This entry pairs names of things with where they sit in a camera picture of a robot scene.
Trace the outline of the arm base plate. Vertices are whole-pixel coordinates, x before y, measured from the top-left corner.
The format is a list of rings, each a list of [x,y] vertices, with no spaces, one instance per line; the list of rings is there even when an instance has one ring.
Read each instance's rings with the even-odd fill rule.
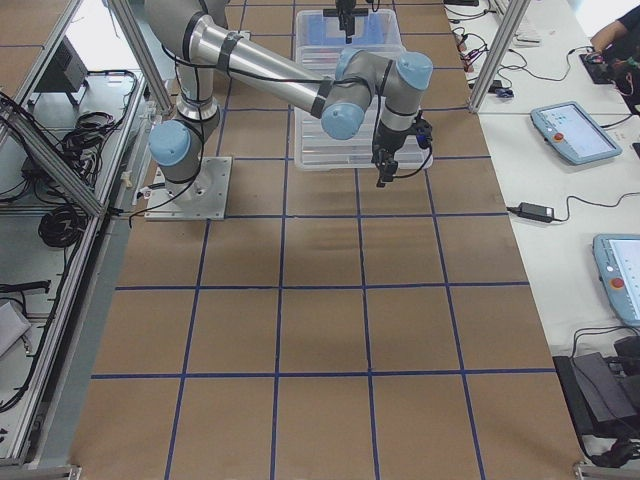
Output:
[[[154,189],[144,217],[149,221],[198,221],[225,218],[233,158],[205,157],[199,176],[177,199],[183,189],[169,182]]]

